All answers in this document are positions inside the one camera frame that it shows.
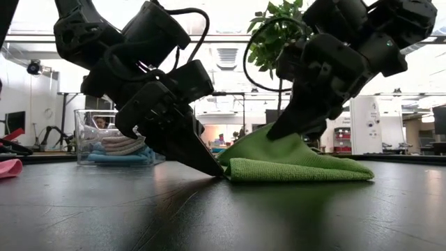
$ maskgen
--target blue towel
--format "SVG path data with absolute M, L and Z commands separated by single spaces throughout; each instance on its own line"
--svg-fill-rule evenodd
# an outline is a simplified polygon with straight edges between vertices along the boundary
M 105 163 L 151 163 L 153 161 L 153 151 L 145 146 L 129 155 L 110 156 L 106 154 L 102 144 L 100 142 L 97 142 L 93 145 L 93 151 L 89 154 L 87 160 L 92 162 Z

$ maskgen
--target green cloth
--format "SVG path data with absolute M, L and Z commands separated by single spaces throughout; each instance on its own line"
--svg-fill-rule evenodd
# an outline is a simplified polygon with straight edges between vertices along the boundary
M 366 181 L 374 173 L 347 158 L 319 155 L 297 134 L 270 141 L 272 124 L 248 134 L 217 157 L 231 181 Z

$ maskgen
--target clear plastic bin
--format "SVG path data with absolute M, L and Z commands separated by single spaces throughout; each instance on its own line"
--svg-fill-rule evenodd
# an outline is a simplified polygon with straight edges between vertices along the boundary
M 75 110 L 77 164 L 154 165 L 164 161 L 144 143 L 130 139 L 114 126 L 117 111 Z

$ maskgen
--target table surface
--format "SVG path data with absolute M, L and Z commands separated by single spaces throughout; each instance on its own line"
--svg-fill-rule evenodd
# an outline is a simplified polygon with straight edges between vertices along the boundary
M 30 165 L 0 180 L 0 250 L 446 250 L 446 169 L 364 164 L 374 182 Z

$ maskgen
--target camera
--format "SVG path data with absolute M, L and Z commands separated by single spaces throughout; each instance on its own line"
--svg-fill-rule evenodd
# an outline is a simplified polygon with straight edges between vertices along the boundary
M 32 59 L 28 67 L 26 67 L 28 74 L 39 76 L 43 72 L 43 67 L 40 64 L 40 60 Z

